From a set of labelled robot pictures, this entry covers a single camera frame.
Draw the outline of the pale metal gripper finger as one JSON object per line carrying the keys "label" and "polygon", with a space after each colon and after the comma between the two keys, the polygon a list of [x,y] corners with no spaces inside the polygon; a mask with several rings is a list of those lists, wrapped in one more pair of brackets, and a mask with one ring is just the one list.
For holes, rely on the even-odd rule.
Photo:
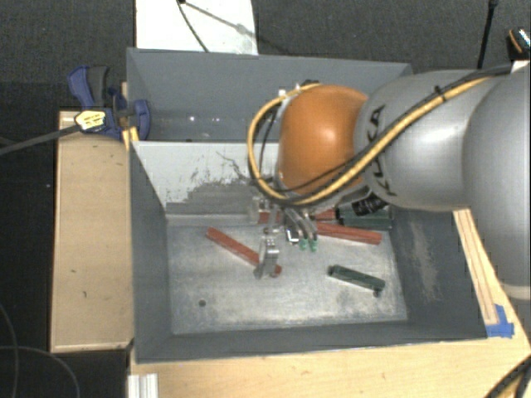
{"label": "pale metal gripper finger", "polygon": [[276,245],[275,239],[267,240],[267,274],[270,277],[276,277],[281,273],[281,267],[278,265],[280,250]]}
{"label": "pale metal gripper finger", "polygon": [[259,262],[255,267],[253,274],[255,279],[262,279],[265,275],[268,275],[268,240],[263,238],[259,246]]}

